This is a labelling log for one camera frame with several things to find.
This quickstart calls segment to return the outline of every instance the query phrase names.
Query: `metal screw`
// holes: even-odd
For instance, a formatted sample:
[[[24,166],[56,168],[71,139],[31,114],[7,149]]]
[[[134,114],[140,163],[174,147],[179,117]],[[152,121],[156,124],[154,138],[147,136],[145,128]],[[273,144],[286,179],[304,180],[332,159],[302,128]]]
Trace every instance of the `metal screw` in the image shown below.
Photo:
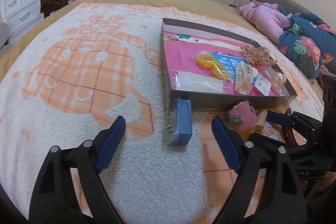
[[[247,148],[252,148],[254,146],[253,142],[247,141],[244,143]]]
[[[54,145],[53,147],[50,148],[51,153],[55,153],[59,150],[59,147],[57,145]]]
[[[92,140],[87,140],[85,142],[83,142],[83,146],[84,147],[90,147],[93,145],[93,141]]]
[[[281,154],[285,154],[286,153],[286,149],[283,147],[283,146],[280,146],[278,148],[278,151],[281,153]]]

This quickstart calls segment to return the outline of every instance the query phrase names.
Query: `blue gripper pad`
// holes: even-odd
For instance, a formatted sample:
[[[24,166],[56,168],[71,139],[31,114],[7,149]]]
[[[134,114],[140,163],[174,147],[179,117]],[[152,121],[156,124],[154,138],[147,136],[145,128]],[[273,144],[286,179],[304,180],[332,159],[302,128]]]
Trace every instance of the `blue gripper pad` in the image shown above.
[[[211,127],[227,165],[239,174],[242,168],[239,163],[239,152],[218,117],[212,119]]]
[[[290,116],[269,111],[266,118],[267,122],[272,122],[285,127],[292,127],[293,121]]]
[[[104,169],[109,167],[119,143],[125,134],[125,130],[125,119],[120,117],[98,152],[98,160],[95,166],[97,174],[100,174]]]
[[[176,145],[187,145],[191,139],[191,136],[193,135],[191,101],[176,98],[175,103],[176,103],[175,133],[178,134]]]

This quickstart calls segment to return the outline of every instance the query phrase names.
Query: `pink fluffy keychain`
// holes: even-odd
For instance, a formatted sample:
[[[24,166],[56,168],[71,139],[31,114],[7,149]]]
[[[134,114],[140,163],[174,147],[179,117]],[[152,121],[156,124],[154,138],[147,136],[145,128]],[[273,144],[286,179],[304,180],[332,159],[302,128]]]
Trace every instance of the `pink fluffy keychain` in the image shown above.
[[[250,103],[248,101],[240,102],[235,105],[230,111],[231,119],[240,118],[241,124],[238,126],[238,131],[245,131],[252,128],[257,122],[257,115],[251,111]]]

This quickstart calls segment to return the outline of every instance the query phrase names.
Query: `cabinet handle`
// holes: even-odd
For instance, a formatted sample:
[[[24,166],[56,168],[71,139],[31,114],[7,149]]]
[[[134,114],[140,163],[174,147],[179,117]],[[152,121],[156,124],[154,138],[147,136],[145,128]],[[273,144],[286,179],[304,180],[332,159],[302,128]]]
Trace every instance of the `cabinet handle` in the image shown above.
[[[20,19],[21,21],[25,21],[25,20],[28,18],[29,14],[30,14],[30,11],[28,11],[25,15],[20,16],[19,19]]]
[[[12,8],[16,3],[16,0],[14,0],[13,2],[11,2],[10,4],[8,4],[8,7]]]

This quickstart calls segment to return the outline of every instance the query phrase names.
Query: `gray pillow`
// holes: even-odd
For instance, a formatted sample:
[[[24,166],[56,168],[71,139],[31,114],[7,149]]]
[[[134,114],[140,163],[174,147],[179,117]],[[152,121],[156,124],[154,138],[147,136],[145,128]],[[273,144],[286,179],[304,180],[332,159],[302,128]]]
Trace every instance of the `gray pillow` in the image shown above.
[[[263,2],[263,3],[268,2],[270,4],[280,4],[289,14],[311,13],[311,11],[309,11],[305,7],[301,6],[300,4],[292,0],[256,0],[256,1]]]

